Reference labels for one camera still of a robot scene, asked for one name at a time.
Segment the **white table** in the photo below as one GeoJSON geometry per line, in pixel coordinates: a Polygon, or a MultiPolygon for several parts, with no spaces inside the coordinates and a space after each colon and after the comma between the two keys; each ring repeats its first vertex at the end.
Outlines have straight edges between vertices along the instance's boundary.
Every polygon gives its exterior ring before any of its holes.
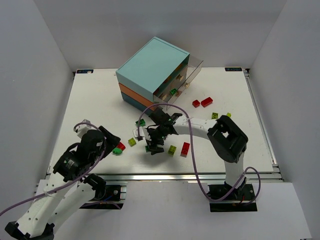
{"type": "MultiPolygon", "coordinates": [[[[219,116],[232,114],[232,120],[248,136],[244,166],[255,167],[259,172],[272,172],[272,157],[255,112],[243,72],[225,72],[224,68],[203,68],[190,87],[174,103],[185,109],[191,117],[210,119],[212,112],[219,116]],[[194,108],[192,102],[211,97],[213,104],[194,108]]],[[[169,114],[179,112],[171,107],[169,114]]],[[[80,139],[73,127],[83,119],[96,126],[103,125],[119,136],[126,149],[121,155],[108,155],[92,171],[98,174],[190,174],[194,172],[191,152],[180,156],[188,135],[170,135],[165,141],[164,153],[151,156],[145,151],[145,141],[133,147],[128,139],[133,137],[135,121],[141,112],[123,101],[115,76],[115,69],[95,69],[93,73],[76,74],[63,123],[51,157],[53,167],[63,152],[80,139]],[[170,145],[177,146],[174,156],[167,154],[170,145]]],[[[153,122],[145,115],[147,125],[153,122]]],[[[212,144],[195,138],[194,151],[200,173],[223,173],[224,162],[216,154],[212,144]]]]}
{"type": "Polygon", "coordinates": [[[263,183],[257,212],[210,212],[198,184],[127,185],[121,210],[79,209],[55,240],[299,240],[311,238],[292,183],[263,183]]]}

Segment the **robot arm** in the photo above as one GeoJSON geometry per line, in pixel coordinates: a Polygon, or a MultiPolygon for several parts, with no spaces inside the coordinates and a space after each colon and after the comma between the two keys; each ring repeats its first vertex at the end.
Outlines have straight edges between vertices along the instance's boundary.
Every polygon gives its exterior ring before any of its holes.
{"type": "MultiPolygon", "coordinates": [[[[44,188],[45,193],[76,181],[95,164],[103,152],[102,158],[120,142],[119,137],[112,135],[103,126],[99,130],[81,126],[75,132],[81,137],[81,142],[68,147],[55,164],[44,188]]],[[[91,174],[83,179],[80,179],[82,183],[66,199],[65,194],[75,183],[36,200],[18,221],[9,222],[5,230],[18,240],[52,240],[59,227],[84,203],[109,197],[106,196],[106,182],[102,178],[91,174]]]]}
{"type": "MultiPolygon", "coordinates": [[[[158,145],[164,145],[167,135],[189,135],[188,119],[180,113],[169,116],[157,108],[150,118],[157,125],[156,128],[143,128],[143,135],[149,147],[151,155],[164,151],[158,145]]],[[[228,116],[219,119],[191,118],[192,135],[209,140],[219,157],[224,161],[225,183],[231,188],[244,172],[244,152],[247,147],[248,137],[228,116]]],[[[240,190],[246,180],[239,182],[235,187],[240,190]]]]}

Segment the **green lego brick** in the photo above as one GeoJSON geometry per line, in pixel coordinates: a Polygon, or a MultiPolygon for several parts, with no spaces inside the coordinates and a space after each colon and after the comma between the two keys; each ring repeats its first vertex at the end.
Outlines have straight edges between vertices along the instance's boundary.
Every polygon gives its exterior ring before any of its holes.
{"type": "Polygon", "coordinates": [[[211,115],[211,119],[218,119],[218,113],[213,112],[211,115]]]}
{"type": "Polygon", "coordinates": [[[134,146],[134,145],[137,144],[137,142],[136,142],[136,140],[135,140],[134,138],[130,138],[130,139],[128,140],[128,143],[129,143],[130,147],[132,147],[132,146],[134,146]]]}
{"type": "Polygon", "coordinates": [[[173,156],[175,154],[176,149],[177,149],[176,146],[171,145],[169,148],[168,154],[173,156]]]}
{"type": "Polygon", "coordinates": [[[112,150],[112,153],[114,153],[115,155],[120,155],[122,154],[122,150],[116,147],[115,149],[112,150]]]}
{"type": "Polygon", "coordinates": [[[140,127],[144,127],[146,125],[146,122],[143,118],[140,119],[140,127]]]}
{"type": "Polygon", "coordinates": [[[174,89],[172,89],[172,90],[170,91],[170,94],[171,94],[171,95],[174,95],[176,92],[177,92],[177,89],[174,88],[174,89]]]}

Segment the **small brick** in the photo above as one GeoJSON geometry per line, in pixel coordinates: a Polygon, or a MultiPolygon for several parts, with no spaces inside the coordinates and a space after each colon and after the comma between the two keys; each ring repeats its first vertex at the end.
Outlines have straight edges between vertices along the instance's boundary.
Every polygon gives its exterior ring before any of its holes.
{"type": "Polygon", "coordinates": [[[170,94],[171,94],[171,95],[174,95],[176,92],[177,92],[177,89],[174,88],[174,89],[172,89],[172,90],[170,91],[170,94]]]}
{"type": "Polygon", "coordinates": [[[202,107],[205,108],[206,106],[212,104],[212,102],[213,102],[212,98],[211,97],[207,97],[205,100],[201,101],[201,105],[202,105],[202,107]]]}
{"type": "Polygon", "coordinates": [[[186,157],[188,155],[190,143],[184,142],[181,150],[181,156],[186,157]]]}
{"type": "Polygon", "coordinates": [[[134,138],[130,138],[130,139],[128,140],[128,143],[129,143],[129,145],[130,145],[131,147],[137,144],[137,142],[136,142],[136,140],[135,140],[134,138]]]}
{"type": "Polygon", "coordinates": [[[116,147],[115,149],[112,150],[112,153],[115,155],[120,155],[122,154],[122,150],[116,147]]]}
{"type": "Polygon", "coordinates": [[[176,152],[176,149],[177,149],[176,146],[171,145],[170,148],[169,148],[168,154],[173,156],[175,154],[175,152],[176,152]]]}
{"type": "Polygon", "coordinates": [[[216,112],[213,112],[212,115],[211,115],[211,119],[218,119],[218,113],[216,112]]]}
{"type": "Polygon", "coordinates": [[[146,122],[143,118],[140,119],[140,127],[144,127],[146,125],[146,122]]]}
{"type": "Polygon", "coordinates": [[[195,108],[197,108],[197,107],[200,106],[200,102],[199,102],[198,100],[194,100],[194,101],[192,102],[192,105],[193,105],[195,108]]]}
{"type": "Polygon", "coordinates": [[[121,149],[122,151],[126,149],[126,146],[122,143],[119,142],[118,146],[116,146],[118,149],[121,149]]]}

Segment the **white enclosure wall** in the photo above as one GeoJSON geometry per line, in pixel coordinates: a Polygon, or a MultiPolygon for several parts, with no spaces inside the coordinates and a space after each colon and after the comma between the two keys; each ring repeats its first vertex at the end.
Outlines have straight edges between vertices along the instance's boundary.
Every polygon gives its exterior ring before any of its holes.
{"type": "MultiPolygon", "coordinates": [[[[72,85],[72,72],[32,0],[0,5],[0,209],[34,195],[44,178],[72,85]]],[[[5,225],[29,204],[0,218],[5,225]]]]}
{"type": "Polygon", "coordinates": [[[320,1],[288,0],[251,69],[282,175],[320,239],[320,1]]]}
{"type": "Polygon", "coordinates": [[[118,68],[152,37],[203,59],[251,67],[286,0],[34,0],[77,68],[118,68]]]}

